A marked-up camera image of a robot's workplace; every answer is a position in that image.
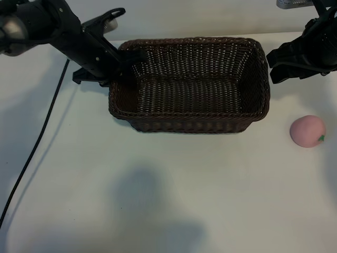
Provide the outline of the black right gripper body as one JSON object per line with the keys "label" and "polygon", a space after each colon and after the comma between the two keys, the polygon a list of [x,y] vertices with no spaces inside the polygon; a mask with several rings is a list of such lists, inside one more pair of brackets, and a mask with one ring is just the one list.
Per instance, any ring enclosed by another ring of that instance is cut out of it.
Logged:
{"label": "black right gripper body", "polygon": [[327,75],[336,71],[336,17],[310,20],[302,33],[306,38],[306,54],[311,64],[324,71],[306,70],[305,76]]}

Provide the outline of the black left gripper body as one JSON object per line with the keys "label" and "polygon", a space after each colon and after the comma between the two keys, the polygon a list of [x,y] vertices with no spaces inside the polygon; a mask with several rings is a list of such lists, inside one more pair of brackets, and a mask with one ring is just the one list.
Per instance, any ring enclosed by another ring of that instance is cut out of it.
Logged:
{"label": "black left gripper body", "polygon": [[122,56],[105,37],[106,24],[83,25],[78,33],[63,32],[52,46],[77,63],[81,68],[73,73],[72,80],[108,83],[122,72]]}

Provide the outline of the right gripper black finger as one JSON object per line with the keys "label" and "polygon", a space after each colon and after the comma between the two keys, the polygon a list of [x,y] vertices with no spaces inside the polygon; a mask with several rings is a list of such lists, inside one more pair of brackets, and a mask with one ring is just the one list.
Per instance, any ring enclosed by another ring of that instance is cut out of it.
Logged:
{"label": "right gripper black finger", "polygon": [[292,65],[269,65],[271,68],[270,77],[273,84],[279,84],[287,79],[299,78],[299,79],[306,79],[311,76],[324,73],[324,69],[309,65],[299,65],[299,66],[292,66]]}
{"label": "right gripper black finger", "polygon": [[270,68],[281,65],[304,68],[309,64],[302,44],[298,41],[283,43],[279,48],[272,50],[266,59]]}

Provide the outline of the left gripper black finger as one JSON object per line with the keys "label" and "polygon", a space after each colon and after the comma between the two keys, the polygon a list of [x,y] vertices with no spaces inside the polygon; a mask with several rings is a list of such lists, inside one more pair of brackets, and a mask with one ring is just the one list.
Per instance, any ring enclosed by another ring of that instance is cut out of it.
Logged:
{"label": "left gripper black finger", "polygon": [[138,63],[146,61],[146,53],[143,50],[125,50],[121,52],[124,63]]}
{"label": "left gripper black finger", "polygon": [[136,89],[136,79],[132,73],[132,65],[129,63],[122,63],[115,73],[116,88]]}

